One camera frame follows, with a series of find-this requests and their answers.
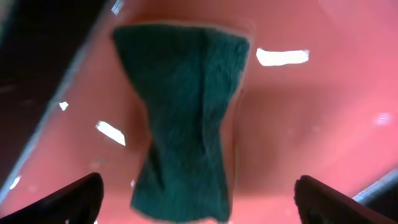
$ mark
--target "red surface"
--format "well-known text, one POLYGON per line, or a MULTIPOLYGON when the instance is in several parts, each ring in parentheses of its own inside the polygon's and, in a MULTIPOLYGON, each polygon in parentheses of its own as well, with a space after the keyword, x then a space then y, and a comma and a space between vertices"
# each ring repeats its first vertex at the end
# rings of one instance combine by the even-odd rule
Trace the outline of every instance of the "red surface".
POLYGON ((153 223, 129 208, 130 182, 150 135, 110 33, 116 24, 154 19, 227 25, 253 38, 242 90, 221 133, 231 185, 231 152, 238 153, 233 223, 299 223, 293 187, 302 174, 354 196, 398 162, 396 7, 392 0, 126 3, 93 37, 63 96, 70 106, 51 115, 0 216, 100 172, 106 193, 99 224, 153 223), (263 67, 258 47, 309 49, 310 60, 263 67), (384 124, 377 122, 381 113, 389 114, 384 124), (99 120, 120 129, 126 147, 96 130, 99 120))

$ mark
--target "green towel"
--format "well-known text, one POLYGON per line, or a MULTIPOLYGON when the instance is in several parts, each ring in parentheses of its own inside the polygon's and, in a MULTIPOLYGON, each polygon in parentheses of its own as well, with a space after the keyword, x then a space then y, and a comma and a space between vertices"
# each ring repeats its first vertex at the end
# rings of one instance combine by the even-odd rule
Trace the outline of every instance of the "green towel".
POLYGON ((170 222, 228 221, 220 123, 249 42, 212 28, 165 24, 120 27, 113 37, 153 138, 132 207, 170 222))

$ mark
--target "green cloth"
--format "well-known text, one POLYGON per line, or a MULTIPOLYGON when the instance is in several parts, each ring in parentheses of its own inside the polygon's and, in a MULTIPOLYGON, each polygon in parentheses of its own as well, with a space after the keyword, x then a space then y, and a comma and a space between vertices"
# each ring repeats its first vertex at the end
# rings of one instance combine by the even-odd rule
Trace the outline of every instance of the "green cloth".
POLYGON ((132 207, 170 222, 228 221, 220 123, 249 42, 212 28, 165 24, 120 27, 113 37, 153 138, 132 207))

